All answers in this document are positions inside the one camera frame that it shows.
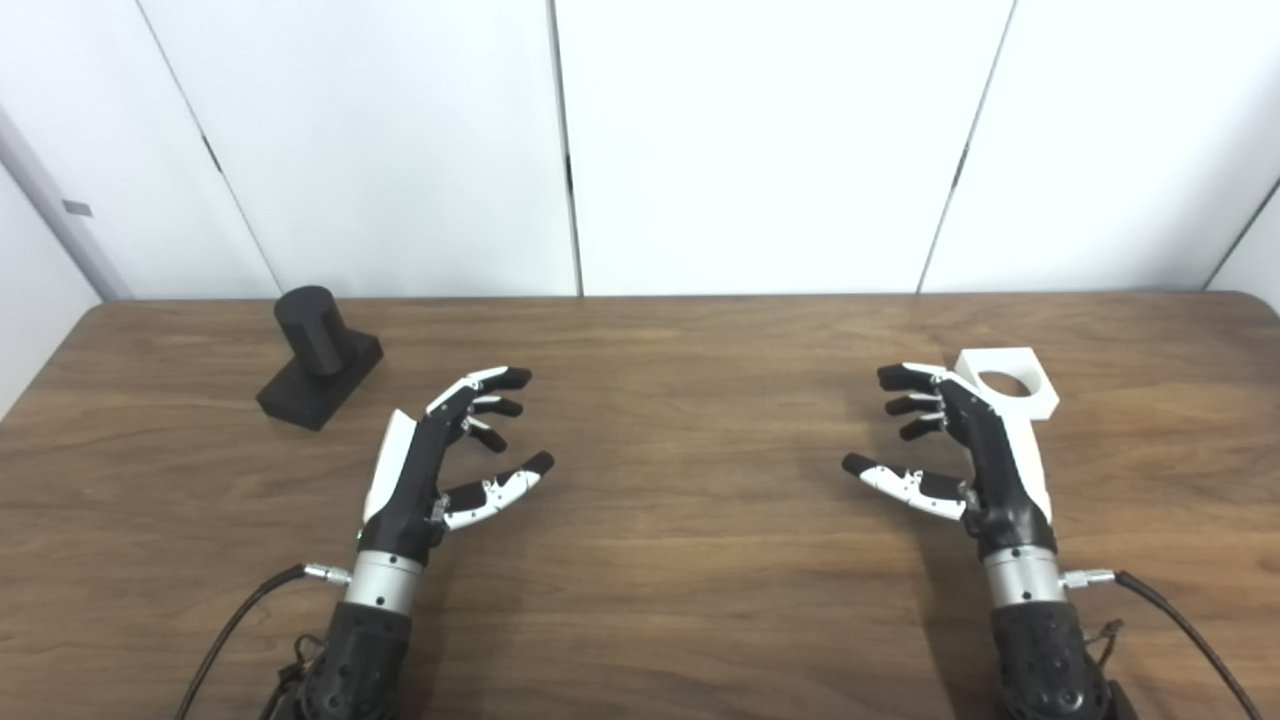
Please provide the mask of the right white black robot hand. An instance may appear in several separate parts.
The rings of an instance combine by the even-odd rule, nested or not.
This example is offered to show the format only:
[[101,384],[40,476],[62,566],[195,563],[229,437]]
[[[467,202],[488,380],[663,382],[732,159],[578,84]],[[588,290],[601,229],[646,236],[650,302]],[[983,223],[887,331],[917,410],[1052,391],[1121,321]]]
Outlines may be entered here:
[[992,393],[943,366],[900,363],[876,372],[879,387],[900,396],[884,405],[891,416],[913,419],[904,441],[945,433],[965,448],[972,475],[881,462],[849,454],[842,468],[888,497],[938,518],[959,521],[984,559],[1036,547],[1057,553],[1043,461],[1030,420],[1001,409]]

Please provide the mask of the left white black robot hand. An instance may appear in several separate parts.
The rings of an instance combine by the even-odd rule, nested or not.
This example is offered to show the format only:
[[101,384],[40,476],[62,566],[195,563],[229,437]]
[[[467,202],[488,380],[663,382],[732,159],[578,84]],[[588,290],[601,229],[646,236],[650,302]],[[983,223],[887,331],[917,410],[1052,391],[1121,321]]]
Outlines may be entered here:
[[358,551],[428,565],[447,534],[494,518],[534,488],[556,464],[548,452],[494,477],[439,487],[445,452],[458,439],[474,437],[494,454],[506,451],[506,439],[479,415],[518,416],[522,405],[502,392],[531,379],[526,368],[494,366],[458,379],[419,416],[394,410],[366,495]]

